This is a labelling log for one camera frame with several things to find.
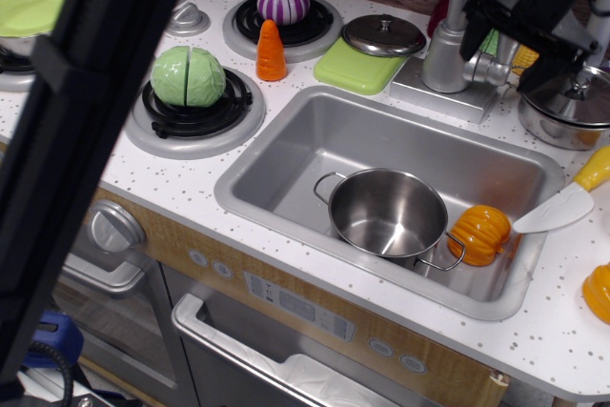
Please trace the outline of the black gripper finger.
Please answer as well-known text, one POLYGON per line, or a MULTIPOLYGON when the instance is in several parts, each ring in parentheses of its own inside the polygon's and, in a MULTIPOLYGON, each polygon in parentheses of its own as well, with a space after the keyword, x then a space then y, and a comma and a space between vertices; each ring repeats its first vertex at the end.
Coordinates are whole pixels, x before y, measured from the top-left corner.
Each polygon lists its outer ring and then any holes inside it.
POLYGON ((469 61, 491 32, 494 23, 491 16, 492 9, 489 6, 465 9, 464 12, 467 25, 459 53, 464 61, 469 61))
POLYGON ((539 59, 519 77, 517 91, 525 95, 552 82, 556 77, 568 76, 580 71, 588 53, 580 50, 538 51, 539 59))

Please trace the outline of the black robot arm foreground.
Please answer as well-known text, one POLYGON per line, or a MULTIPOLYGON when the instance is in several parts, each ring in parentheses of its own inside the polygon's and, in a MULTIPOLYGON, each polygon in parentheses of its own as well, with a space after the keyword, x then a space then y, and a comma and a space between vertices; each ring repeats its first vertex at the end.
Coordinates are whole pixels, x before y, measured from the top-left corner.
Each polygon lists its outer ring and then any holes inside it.
POLYGON ((1 384, 16 380, 177 0, 66 0, 1 165, 1 384))

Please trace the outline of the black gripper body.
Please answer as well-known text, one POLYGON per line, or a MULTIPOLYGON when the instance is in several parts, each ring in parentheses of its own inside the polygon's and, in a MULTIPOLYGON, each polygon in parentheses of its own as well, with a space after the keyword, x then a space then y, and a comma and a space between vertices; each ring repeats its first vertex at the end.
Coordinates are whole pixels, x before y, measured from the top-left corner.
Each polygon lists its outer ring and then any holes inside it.
POLYGON ((601 52, 601 41, 576 18, 578 0, 468 0, 464 9, 489 6, 493 29, 534 51, 580 50, 588 58, 601 52))

